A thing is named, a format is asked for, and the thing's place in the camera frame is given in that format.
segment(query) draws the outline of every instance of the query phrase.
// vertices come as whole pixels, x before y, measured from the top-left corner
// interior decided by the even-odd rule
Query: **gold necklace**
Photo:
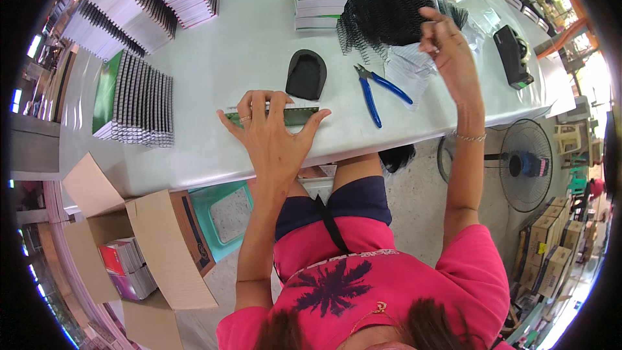
[[[389,319],[393,320],[393,322],[394,322],[394,323],[396,323],[396,324],[397,324],[397,326],[398,326],[399,328],[401,328],[401,327],[402,327],[402,325],[400,324],[400,322],[398,322],[397,320],[395,320],[395,319],[393,318],[393,316],[389,315],[389,314],[385,311],[385,309],[387,308],[387,303],[385,303],[384,301],[377,301],[376,303],[377,303],[377,308],[376,308],[376,309],[374,309],[373,311],[370,311],[370,312],[366,313],[366,314],[365,314],[362,318],[360,318],[360,319],[356,322],[356,324],[355,324],[355,325],[354,325],[354,327],[352,328],[352,331],[350,331],[350,335],[348,335],[348,337],[346,338],[346,340],[348,340],[348,338],[349,338],[349,337],[351,337],[351,336],[352,336],[352,334],[354,334],[354,332],[356,331],[356,327],[358,327],[359,323],[361,323],[363,319],[365,319],[366,317],[368,317],[369,315],[371,315],[371,314],[373,314],[373,313],[384,313],[386,316],[388,316],[388,317],[389,317]]]

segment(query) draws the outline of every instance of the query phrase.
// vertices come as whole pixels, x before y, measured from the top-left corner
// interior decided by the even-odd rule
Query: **fan grille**
[[[529,152],[538,158],[548,159],[548,173],[541,177],[517,173],[519,152]],[[552,151],[542,127],[531,119],[521,119],[510,126],[501,146],[499,175],[503,193],[515,210],[528,213],[540,205],[548,193],[552,169]]]

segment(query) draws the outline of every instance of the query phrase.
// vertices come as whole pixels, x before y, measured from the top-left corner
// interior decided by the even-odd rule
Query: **electric fan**
[[[437,165],[445,182],[449,181],[455,155],[455,138],[443,137],[437,149]],[[484,160],[498,160],[503,193],[520,213],[533,211],[546,197],[552,177],[553,158],[548,137],[531,119],[514,122],[503,138],[499,153]]]

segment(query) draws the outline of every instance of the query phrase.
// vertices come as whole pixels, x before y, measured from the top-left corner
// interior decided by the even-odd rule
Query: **wire cutters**
[[[392,91],[395,95],[399,96],[404,102],[412,104],[412,99],[408,97],[408,95],[405,94],[403,90],[399,89],[388,80],[378,76],[373,72],[369,72],[361,64],[359,64],[358,66],[355,65],[354,69],[356,69],[356,72],[358,72],[358,81],[361,82],[361,85],[363,87],[363,94],[365,95],[367,109],[369,110],[369,114],[374,120],[377,128],[382,128],[383,124],[380,121],[380,116],[378,116],[376,104],[374,104],[374,97],[371,95],[371,87],[369,86],[369,82],[367,81],[367,79],[374,79],[378,84],[382,85],[386,89]]]

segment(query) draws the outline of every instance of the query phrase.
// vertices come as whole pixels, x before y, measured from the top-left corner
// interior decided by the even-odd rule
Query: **woman's left hand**
[[[270,101],[268,116],[267,100]],[[258,189],[287,194],[311,149],[320,122],[330,115],[330,110],[320,110],[309,118],[298,134],[292,134],[285,127],[283,110],[286,103],[293,102],[291,97],[281,91],[246,92],[237,105],[240,119],[250,117],[242,121],[244,128],[227,119],[222,110],[217,112],[223,125],[248,151],[257,175]]]

